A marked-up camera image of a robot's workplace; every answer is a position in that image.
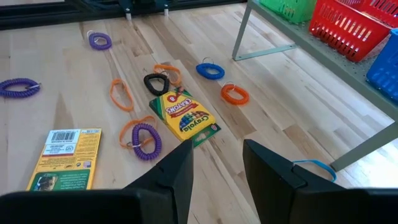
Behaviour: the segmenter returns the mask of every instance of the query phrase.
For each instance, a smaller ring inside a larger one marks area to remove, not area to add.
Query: black object
[[[0,223],[187,223],[193,184],[186,140],[122,190],[18,192],[0,197]]]
[[[396,223],[397,189],[345,189],[253,140],[243,161],[262,224]]]
[[[65,0],[41,4],[0,6],[0,30],[46,26],[217,6],[246,0]]]
[[[253,140],[244,140],[243,161],[262,224],[396,223],[397,189],[344,189]],[[187,140],[122,190],[2,196],[0,223],[185,224],[192,184]]]
[[[162,79],[164,82],[163,85],[163,90],[156,90],[153,86],[152,83],[150,82],[151,79],[153,78],[159,78]],[[170,80],[166,75],[160,74],[160,73],[153,73],[146,75],[144,77],[144,84],[147,87],[147,89],[155,96],[162,96],[163,94],[167,93],[169,91],[170,87]]]

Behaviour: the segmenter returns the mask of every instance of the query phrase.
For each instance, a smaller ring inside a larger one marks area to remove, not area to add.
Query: blue plastic basket
[[[398,103],[398,29],[391,36],[366,74],[368,82]]]

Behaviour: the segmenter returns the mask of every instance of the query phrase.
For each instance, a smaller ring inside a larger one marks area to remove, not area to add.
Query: gray metal frame
[[[294,48],[297,47],[295,44],[289,44],[289,45],[286,45],[286,46],[275,47],[273,49],[262,50],[262,51],[258,51],[258,52],[254,52],[254,53],[250,53],[250,54],[237,56],[239,47],[240,47],[241,42],[242,42],[244,30],[245,30],[246,24],[248,23],[248,20],[249,20],[250,12],[251,12],[251,8],[250,7],[246,7],[246,10],[245,10],[243,18],[242,18],[241,28],[239,29],[239,33],[238,33],[238,36],[236,38],[234,50],[232,52],[232,58],[235,61],[249,59],[249,58],[254,58],[254,57],[263,56],[263,55],[274,54],[274,53],[278,53],[278,52],[283,52],[285,50],[290,50],[290,49],[294,49]]]
[[[347,152],[335,162],[332,162],[330,165],[334,168],[334,170],[339,171],[344,169],[350,164],[356,162],[358,159],[398,138],[398,106],[382,95],[379,91],[375,90],[366,81],[366,73],[368,72],[374,59],[365,60],[359,63],[350,62],[344,56],[332,50],[329,46],[327,46],[327,44],[324,44],[311,35],[308,31],[308,23],[306,23],[304,26],[301,24],[291,24],[274,12],[270,11],[268,8],[262,6],[257,0],[248,0],[246,11],[243,15],[241,27],[239,29],[239,34],[236,38],[233,50],[232,58],[234,60],[243,60],[265,55],[263,51],[237,57],[243,33],[248,23],[252,9],[281,32],[283,32],[287,37],[292,39],[297,46],[301,47],[310,55],[312,55],[312,57],[326,66],[335,75],[346,82],[351,88],[356,90],[359,94],[364,96],[367,100],[369,100],[372,104],[377,106],[381,111],[394,120],[393,124],[369,138],[356,148],[352,149],[350,152]],[[277,49],[267,50],[266,53],[272,54],[288,49],[288,46],[284,46]]]

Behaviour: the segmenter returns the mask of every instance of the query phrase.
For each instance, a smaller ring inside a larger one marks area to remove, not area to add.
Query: shelf leg
[[[238,33],[238,36],[236,37],[234,50],[232,51],[232,58],[234,60],[236,60],[236,55],[238,54],[238,50],[241,45],[244,30],[246,28],[246,25],[248,24],[250,12],[251,12],[251,7],[246,6],[246,10],[244,11],[244,15],[243,15],[242,22],[241,22],[241,28],[239,28],[239,33]]]
[[[240,47],[241,42],[242,42],[244,30],[246,29],[246,25],[248,24],[250,13],[251,13],[251,7],[247,5],[246,6],[246,10],[245,10],[244,15],[243,15],[243,18],[242,18],[241,27],[239,28],[239,33],[238,33],[238,36],[236,38],[234,50],[232,51],[232,58],[235,61],[244,60],[244,59],[248,59],[248,58],[254,58],[254,57],[268,55],[268,54],[274,54],[274,53],[277,53],[277,52],[283,52],[285,50],[290,50],[290,49],[296,48],[295,44],[289,44],[289,45],[286,45],[286,46],[276,47],[276,48],[273,48],[273,49],[262,50],[262,51],[259,51],[259,52],[253,52],[253,53],[250,53],[250,54],[244,54],[244,55],[237,56],[239,47]]]
[[[396,138],[398,138],[398,123],[395,121],[379,133],[352,149],[350,152],[342,155],[330,165],[335,171],[340,171]]]

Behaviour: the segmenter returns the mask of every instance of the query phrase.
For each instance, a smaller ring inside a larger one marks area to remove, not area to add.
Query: yellow box
[[[51,130],[26,190],[91,189],[100,128]]]
[[[149,102],[149,106],[180,141],[193,139],[196,147],[221,128],[216,118],[187,90],[179,96],[177,92],[177,89],[169,91]]]

